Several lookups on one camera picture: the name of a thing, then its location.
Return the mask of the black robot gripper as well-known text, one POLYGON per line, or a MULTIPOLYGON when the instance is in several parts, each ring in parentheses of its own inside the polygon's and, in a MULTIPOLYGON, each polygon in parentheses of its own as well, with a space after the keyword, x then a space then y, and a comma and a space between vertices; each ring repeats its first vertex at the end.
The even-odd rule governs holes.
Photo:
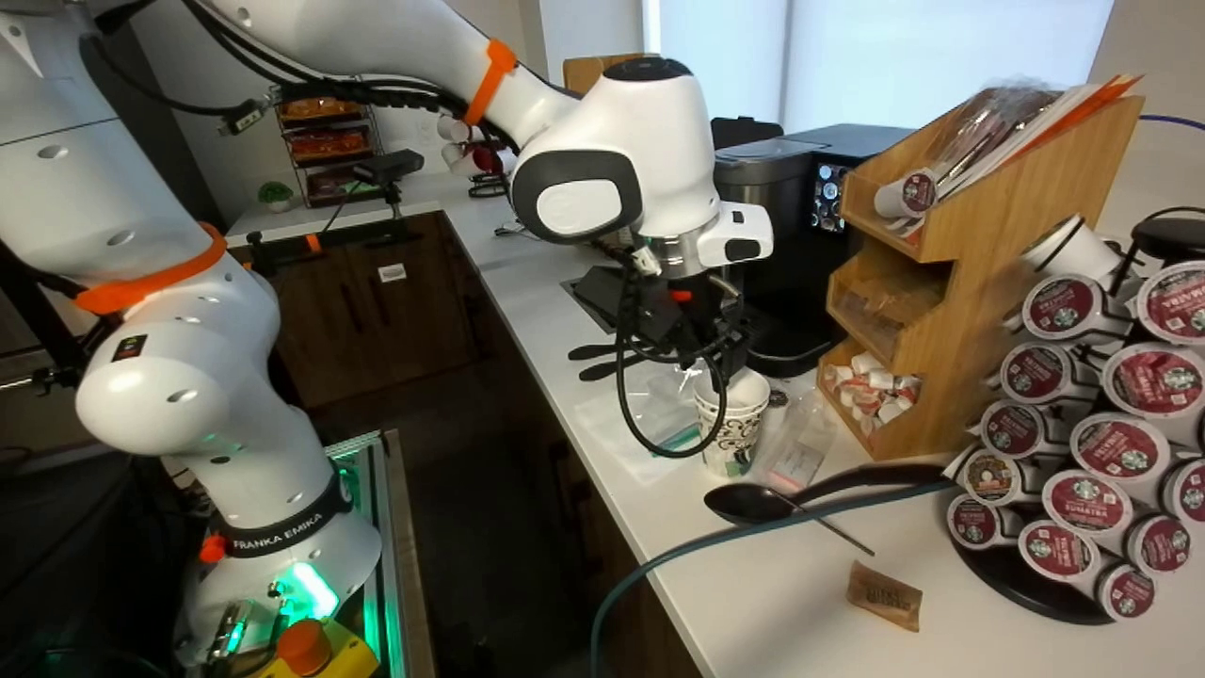
POLYGON ((751 354, 745 294, 727 274, 654 280, 627 264, 614 345, 627 366, 672 363, 734 378, 751 354))

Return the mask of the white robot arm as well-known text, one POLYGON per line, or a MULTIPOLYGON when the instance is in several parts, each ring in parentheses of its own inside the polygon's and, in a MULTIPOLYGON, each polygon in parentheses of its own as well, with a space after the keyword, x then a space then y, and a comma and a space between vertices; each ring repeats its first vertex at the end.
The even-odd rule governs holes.
MULTIPOLYGON (((84 38, 126 4, 0 4, 0 237, 118 325, 74 393, 86 435, 181 462, 215 504, 225 555, 186 580, 181 624, 325 617, 377 569, 381 530, 348 509, 313 418, 266 378, 275 285, 177 200, 84 63, 84 38)), ((627 229, 638 268, 662 280, 771 253, 768 210, 717 194, 703 96, 678 60, 622 60, 574 98, 443 0, 190 4, 305 76, 416 81, 502 130, 511 214, 544 240, 627 229)))

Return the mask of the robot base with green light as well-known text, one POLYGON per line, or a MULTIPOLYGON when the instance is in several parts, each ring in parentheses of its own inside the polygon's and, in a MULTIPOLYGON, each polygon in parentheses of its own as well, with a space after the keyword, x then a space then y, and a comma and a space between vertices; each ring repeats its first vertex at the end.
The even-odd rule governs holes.
POLYGON ((186 678, 436 678, 396 431, 329 446, 342 509, 288 549, 211 530, 172 637, 186 678))

